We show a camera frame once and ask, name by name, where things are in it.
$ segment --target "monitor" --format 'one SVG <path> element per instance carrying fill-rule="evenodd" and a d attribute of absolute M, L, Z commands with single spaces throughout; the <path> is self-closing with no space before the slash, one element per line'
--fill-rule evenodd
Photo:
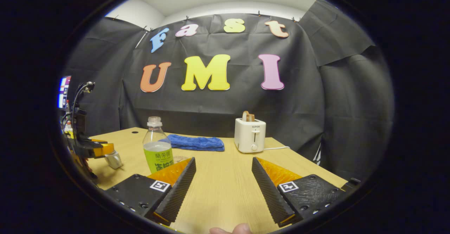
<path fill-rule="evenodd" d="M 61 78 L 61 83 L 59 84 L 59 94 L 58 94 L 58 108 L 66 109 L 67 94 L 69 92 L 69 83 L 71 76 L 65 76 Z"/>

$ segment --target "pink letter i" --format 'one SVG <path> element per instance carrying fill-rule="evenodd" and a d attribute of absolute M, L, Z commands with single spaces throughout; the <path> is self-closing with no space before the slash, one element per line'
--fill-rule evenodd
<path fill-rule="evenodd" d="M 278 61 L 279 56 L 262 54 L 258 56 L 262 60 L 264 66 L 264 82 L 261 87 L 266 90 L 281 90 L 284 88 L 284 84 L 280 82 L 280 76 L 278 74 Z"/>

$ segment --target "letter m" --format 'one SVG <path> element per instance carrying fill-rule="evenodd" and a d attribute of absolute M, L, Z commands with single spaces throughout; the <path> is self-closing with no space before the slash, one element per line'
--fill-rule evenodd
<path fill-rule="evenodd" d="M 229 55 L 215 55 L 208 66 L 205 67 L 199 56 L 191 56 L 185 59 L 187 64 L 186 80 L 181 86 L 183 91 L 193 91 L 196 88 L 194 77 L 200 89 L 204 89 L 211 78 L 208 88 L 213 91 L 226 91 L 230 84 L 226 81 L 226 65 L 230 60 Z"/>

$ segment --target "table surface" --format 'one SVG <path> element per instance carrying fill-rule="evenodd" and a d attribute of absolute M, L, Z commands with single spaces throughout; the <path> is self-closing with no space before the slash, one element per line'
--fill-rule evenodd
<path fill-rule="evenodd" d="M 121 168 L 114 170 L 104 159 L 89 160 L 100 188 L 108 189 L 135 173 L 151 174 L 142 147 L 146 132 L 144 128 L 129 128 L 91 137 L 114 143 L 123 163 Z M 238 151 L 233 138 L 220 139 L 225 144 L 224 152 L 172 149 L 175 160 L 177 157 L 195 157 L 197 172 L 171 228 L 186 234 L 208 234 L 212 227 L 231 232 L 237 224 L 246 222 L 254 234 L 280 229 L 272 220 L 253 176 L 253 157 L 268 160 L 302 177 L 318 175 L 339 188 L 347 182 L 289 148 L 244 154 Z M 273 138 L 265 139 L 265 148 L 281 146 L 283 144 Z"/>

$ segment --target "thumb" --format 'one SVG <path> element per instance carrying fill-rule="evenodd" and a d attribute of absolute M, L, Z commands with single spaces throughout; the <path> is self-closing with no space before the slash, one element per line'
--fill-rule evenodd
<path fill-rule="evenodd" d="M 224 229 L 221 229 L 221 228 L 217 228 L 217 227 L 209 229 L 209 233 L 210 234 L 231 234 L 230 232 L 228 232 Z"/>
<path fill-rule="evenodd" d="M 250 231 L 250 226 L 244 223 L 238 224 L 238 226 L 233 229 L 233 234 L 252 234 L 252 232 Z"/>

